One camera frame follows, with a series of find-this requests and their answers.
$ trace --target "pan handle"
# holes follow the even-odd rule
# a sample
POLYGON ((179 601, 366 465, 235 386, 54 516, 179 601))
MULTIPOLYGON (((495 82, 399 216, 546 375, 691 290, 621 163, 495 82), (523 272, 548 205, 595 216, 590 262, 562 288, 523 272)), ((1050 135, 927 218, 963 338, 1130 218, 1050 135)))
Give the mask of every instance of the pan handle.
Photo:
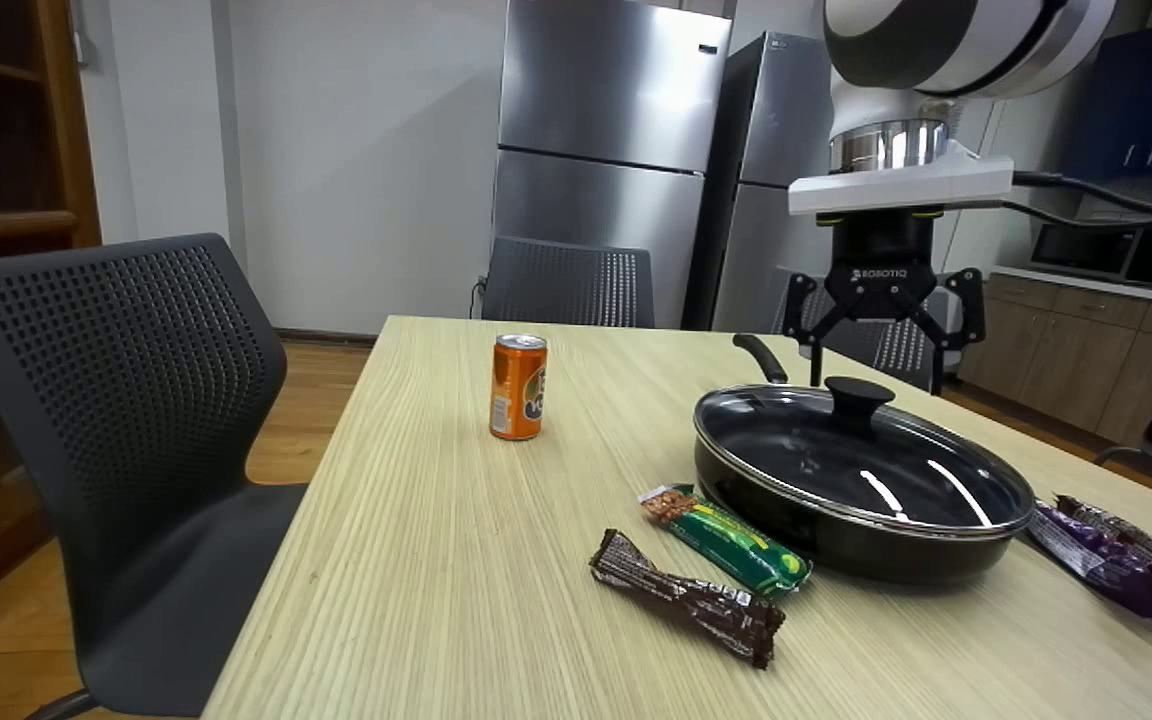
POLYGON ((732 343, 746 346, 765 367, 769 385, 790 385, 780 359, 769 352, 760 335, 738 330, 732 343))

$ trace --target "chair seat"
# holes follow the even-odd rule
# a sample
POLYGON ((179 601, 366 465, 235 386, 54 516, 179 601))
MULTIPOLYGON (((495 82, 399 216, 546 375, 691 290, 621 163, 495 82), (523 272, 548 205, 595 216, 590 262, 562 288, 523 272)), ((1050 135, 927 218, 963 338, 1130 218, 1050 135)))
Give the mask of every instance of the chair seat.
POLYGON ((115 628, 102 649, 79 652, 88 690, 104 706, 198 715, 300 496, 300 484, 249 484, 153 545, 108 589, 108 608, 130 608, 130 617, 111 612, 115 628))

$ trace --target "refrigerator door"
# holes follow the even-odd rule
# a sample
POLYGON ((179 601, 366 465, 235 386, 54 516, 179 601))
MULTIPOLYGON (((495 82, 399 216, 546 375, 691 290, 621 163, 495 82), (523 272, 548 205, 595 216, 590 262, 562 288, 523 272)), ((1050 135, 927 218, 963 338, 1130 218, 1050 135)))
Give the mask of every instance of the refrigerator door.
POLYGON ((780 330, 790 272, 827 272, 827 231, 811 216, 790 216, 786 205, 786 186, 738 184, 711 326, 780 330))
POLYGON ((732 20, 513 0, 499 146, 704 172, 732 20))
POLYGON ((495 234, 650 246, 655 325, 684 319, 701 174, 499 153, 495 234))
POLYGON ((755 86, 739 146, 746 184, 793 184, 827 167, 827 52, 804 35, 760 35, 755 86))

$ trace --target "lid handle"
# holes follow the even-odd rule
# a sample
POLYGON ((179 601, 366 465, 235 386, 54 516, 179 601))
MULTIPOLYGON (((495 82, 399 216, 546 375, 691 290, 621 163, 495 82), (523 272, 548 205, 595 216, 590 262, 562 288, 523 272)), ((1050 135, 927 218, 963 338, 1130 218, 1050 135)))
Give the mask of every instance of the lid handle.
POLYGON ((868 379, 857 379, 857 375, 827 375, 823 386, 834 394, 834 417, 835 419, 868 425, 872 413, 882 413, 891 398, 891 392, 886 385, 868 385, 868 379))

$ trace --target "brown candy wrapper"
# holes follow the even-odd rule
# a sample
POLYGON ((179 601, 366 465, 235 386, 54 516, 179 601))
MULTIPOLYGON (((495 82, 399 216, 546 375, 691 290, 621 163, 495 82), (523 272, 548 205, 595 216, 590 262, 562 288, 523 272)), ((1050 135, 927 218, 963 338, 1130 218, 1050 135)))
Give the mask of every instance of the brown candy wrapper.
POLYGON ((752 669, 769 669, 773 636, 786 622, 777 605, 765 605, 746 589, 711 589, 691 576, 667 576, 615 526, 603 530, 603 545, 590 563, 592 581, 626 592, 653 617, 707 636, 752 669))

